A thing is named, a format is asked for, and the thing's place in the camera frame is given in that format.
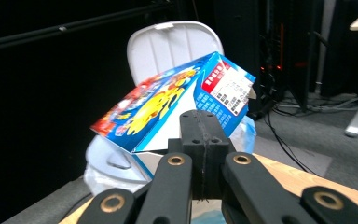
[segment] wooden table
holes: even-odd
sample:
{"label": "wooden table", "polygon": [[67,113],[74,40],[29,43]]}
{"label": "wooden table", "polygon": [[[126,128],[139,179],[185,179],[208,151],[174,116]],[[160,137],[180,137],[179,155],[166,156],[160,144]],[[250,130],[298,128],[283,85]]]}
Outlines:
{"label": "wooden table", "polygon": [[[348,187],[339,185],[338,183],[303,172],[297,168],[293,168],[291,166],[270,160],[259,155],[255,156],[261,161],[261,163],[264,164],[269,172],[283,185],[286,190],[294,193],[297,196],[300,196],[302,190],[305,188],[312,186],[324,186],[341,192],[358,204],[358,190],[350,189]],[[90,201],[83,204],[74,213],[64,219],[61,224],[77,223],[78,219],[80,218],[83,211],[87,208],[89,203]]]}

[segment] dark background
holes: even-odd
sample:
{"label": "dark background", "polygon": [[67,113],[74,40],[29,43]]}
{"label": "dark background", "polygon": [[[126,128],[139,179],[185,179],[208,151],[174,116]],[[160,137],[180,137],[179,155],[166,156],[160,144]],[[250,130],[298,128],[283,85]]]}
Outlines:
{"label": "dark background", "polygon": [[[148,3],[97,2],[0,2],[0,37]],[[83,175],[90,125],[134,87],[130,35],[175,11],[0,48],[0,222]]]}

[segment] nutrition label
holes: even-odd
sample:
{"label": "nutrition label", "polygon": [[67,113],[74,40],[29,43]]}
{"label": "nutrition label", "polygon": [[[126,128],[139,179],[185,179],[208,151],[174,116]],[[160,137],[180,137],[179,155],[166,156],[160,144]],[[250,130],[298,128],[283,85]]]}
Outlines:
{"label": "nutrition label", "polygon": [[253,83],[229,64],[218,64],[203,83],[202,88],[224,105],[234,115],[240,114],[248,102]]}

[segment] snack box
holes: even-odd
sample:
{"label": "snack box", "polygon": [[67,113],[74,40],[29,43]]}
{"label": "snack box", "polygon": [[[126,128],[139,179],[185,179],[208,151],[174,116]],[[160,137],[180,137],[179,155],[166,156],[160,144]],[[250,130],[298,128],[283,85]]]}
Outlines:
{"label": "snack box", "polygon": [[182,113],[212,112],[230,136],[246,115],[249,98],[255,97],[254,82],[254,76],[214,52],[140,83],[91,129],[129,152],[152,176],[150,155],[139,155],[166,149],[169,138],[180,138]]}

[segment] yellow cartoon character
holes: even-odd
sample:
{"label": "yellow cartoon character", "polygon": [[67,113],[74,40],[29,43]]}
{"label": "yellow cartoon character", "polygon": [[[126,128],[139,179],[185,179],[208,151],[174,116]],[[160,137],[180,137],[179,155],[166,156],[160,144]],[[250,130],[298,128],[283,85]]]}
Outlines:
{"label": "yellow cartoon character", "polygon": [[162,87],[156,95],[150,98],[141,109],[139,109],[132,118],[132,123],[127,134],[137,134],[151,119],[158,116],[158,114],[160,119],[164,117],[171,105],[173,105],[184,92],[185,89],[183,85],[185,85],[195,73],[193,69],[190,69],[172,77],[169,85]]}

